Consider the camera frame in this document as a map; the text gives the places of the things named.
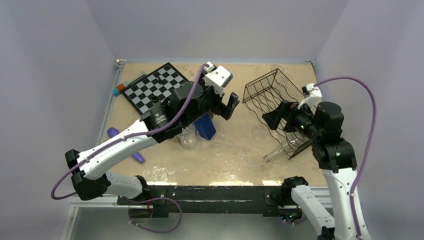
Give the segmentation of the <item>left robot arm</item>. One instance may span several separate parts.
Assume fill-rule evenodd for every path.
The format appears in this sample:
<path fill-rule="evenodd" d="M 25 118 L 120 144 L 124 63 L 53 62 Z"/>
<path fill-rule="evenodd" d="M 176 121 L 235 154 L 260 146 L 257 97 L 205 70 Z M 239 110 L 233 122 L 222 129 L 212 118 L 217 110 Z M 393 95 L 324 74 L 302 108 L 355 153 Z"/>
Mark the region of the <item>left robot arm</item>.
<path fill-rule="evenodd" d="M 240 100 L 233 92 L 224 104 L 223 96 L 221 86 L 185 82 L 172 89 L 164 100 L 153 103 L 140 119 L 118 135 L 90 150 L 69 150 L 65 159 L 76 194 L 83 201 L 110 194 L 124 196 L 138 205 L 146 203 L 149 199 L 146 180 L 115 173 L 111 168 L 136 152 L 181 134 L 208 113 L 229 120 Z"/>

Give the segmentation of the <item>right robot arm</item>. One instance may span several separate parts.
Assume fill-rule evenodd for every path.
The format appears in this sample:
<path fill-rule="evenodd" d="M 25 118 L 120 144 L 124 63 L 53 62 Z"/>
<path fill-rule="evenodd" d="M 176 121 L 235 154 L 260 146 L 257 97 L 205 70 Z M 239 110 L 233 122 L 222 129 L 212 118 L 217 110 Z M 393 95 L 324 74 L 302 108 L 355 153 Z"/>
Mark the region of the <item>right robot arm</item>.
<path fill-rule="evenodd" d="M 312 155 L 328 186 L 333 214 L 328 213 L 300 176 L 286 178 L 271 198 L 282 207 L 299 207 L 319 240 L 370 240 L 359 196 L 355 194 L 356 154 L 341 136 L 344 121 L 341 107 L 323 101 L 312 111 L 307 104 L 282 101 L 262 118 L 271 130 L 276 130 L 281 120 L 285 120 L 284 132 L 298 132 L 311 141 Z"/>

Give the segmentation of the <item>clear wine bottle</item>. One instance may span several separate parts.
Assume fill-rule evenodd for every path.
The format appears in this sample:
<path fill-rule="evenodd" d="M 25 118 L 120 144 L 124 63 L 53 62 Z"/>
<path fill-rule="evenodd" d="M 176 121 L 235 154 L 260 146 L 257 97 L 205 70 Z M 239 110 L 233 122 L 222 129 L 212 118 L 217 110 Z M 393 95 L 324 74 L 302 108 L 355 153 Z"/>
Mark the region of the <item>clear wine bottle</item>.
<path fill-rule="evenodd" d="M 281 143 L 277 145 L 271 152 L 264 155 L 263 160 L 268 163 L 277 157 L 286 155 L 288 159 L 292 159 L 311 145 L 310 140 L 300 133 L 287 133 Z"/>

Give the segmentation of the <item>blue square bottle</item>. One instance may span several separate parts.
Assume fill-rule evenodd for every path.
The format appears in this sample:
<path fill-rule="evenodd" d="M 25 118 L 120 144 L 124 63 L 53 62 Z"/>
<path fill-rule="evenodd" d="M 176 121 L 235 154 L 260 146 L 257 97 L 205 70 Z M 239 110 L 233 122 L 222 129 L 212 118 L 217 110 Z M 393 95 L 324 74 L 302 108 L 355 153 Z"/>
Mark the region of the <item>blue square bottle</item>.
<path fill-rule="evenodd" d="M 211 140 L 217 132 L 209 113 L 206 113 L 196 120 L 194 125 L 198 134 L 208 141 Z"/>

